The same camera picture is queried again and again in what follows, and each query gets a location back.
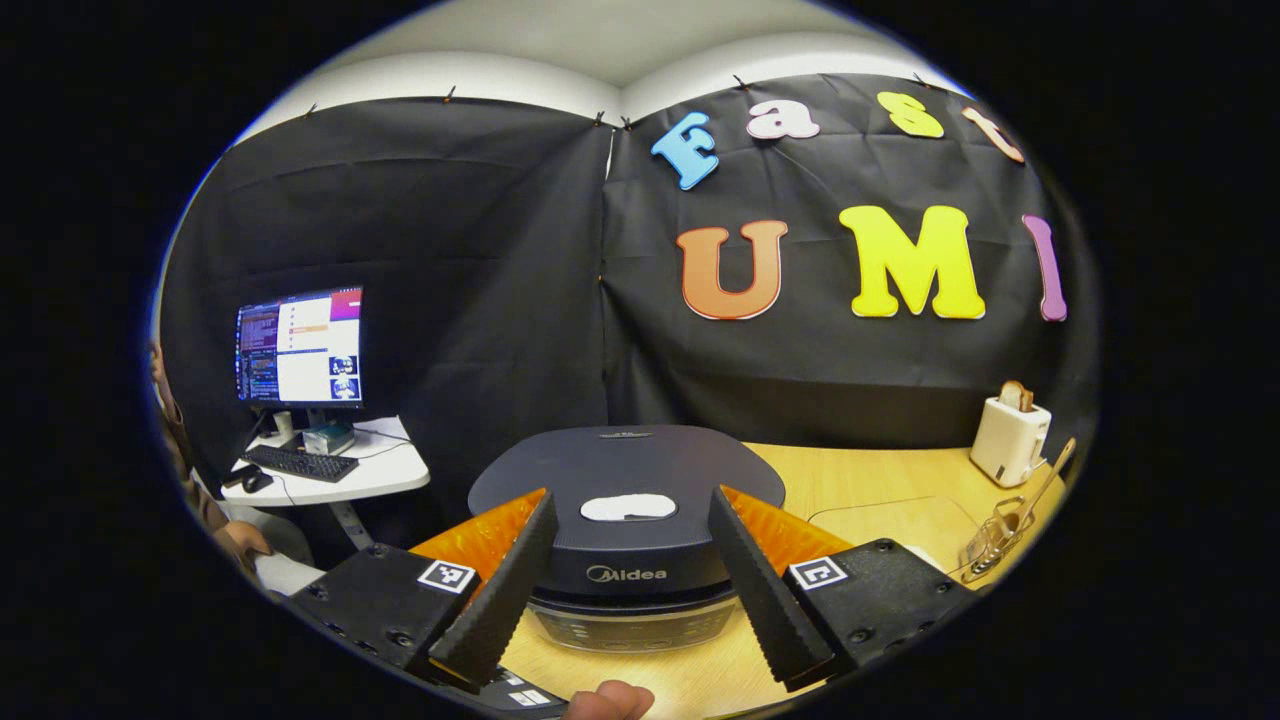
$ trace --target monitor screen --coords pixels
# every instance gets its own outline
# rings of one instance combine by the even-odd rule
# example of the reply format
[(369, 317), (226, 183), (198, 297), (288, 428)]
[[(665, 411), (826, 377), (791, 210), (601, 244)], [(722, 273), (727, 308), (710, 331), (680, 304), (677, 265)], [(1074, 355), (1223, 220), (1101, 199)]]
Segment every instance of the monitor screen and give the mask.
[(361, 291), (324, 290), (241, 307), (236, 320), (239, 398), (271, 407), (361, 407)]

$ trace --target white ceiling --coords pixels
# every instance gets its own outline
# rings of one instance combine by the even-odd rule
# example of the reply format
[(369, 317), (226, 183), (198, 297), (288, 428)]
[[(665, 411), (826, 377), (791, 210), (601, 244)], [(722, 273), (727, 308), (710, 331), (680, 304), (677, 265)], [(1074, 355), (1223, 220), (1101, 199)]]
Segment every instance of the white ceiling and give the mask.
[(805, 0), (451, 0), (316, 72), (402, 53), (461, 50), (536, 60), (623, 87), (687, 55), (786, 32), (878, 35)]

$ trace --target midea logo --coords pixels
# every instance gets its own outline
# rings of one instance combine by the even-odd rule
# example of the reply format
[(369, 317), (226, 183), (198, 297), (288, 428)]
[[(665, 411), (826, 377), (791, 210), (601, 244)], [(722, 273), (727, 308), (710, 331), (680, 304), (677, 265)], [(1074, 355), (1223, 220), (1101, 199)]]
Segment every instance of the midea logo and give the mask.
[(666, 579), (666, 570), (614, 570), (608, 565), (591, 565), (586, 569), (586, 578), (593, 583), (612, 583), (614, 580), (662, 580)]

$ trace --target keyboard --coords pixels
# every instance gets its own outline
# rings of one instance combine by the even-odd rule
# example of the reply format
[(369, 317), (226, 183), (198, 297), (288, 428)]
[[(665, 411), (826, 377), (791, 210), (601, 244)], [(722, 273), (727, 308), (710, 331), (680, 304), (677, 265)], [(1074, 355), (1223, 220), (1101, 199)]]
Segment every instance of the keyboard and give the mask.
[(301, 450), (284, 450), (260, 445), (251, 447), (241, 459), (260, 468), (270, 468), (291, 475), (301, 475), (312, 480), (337, 483), (356, 469), (360, 460), (340, 455), (315, 455)]

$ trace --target letter f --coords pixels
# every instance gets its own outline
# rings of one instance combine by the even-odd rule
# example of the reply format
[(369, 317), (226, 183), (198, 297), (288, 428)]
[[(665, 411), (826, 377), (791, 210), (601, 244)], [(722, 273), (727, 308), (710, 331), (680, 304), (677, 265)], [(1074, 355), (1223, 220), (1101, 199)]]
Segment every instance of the letter f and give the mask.
[[(716, 140), (698, 127), (708, 120), (710, 118), (704, 113), (690, 113), (649, 149), (650, 155), (662, 155), (676, 168), (676, 172), (680, 173), (680, 190), (694, 187), (719, 164), (719, 158), (698, 152), (716, 147)], [(689, 132), (687, 138), (685, 137), (686, 131)]]

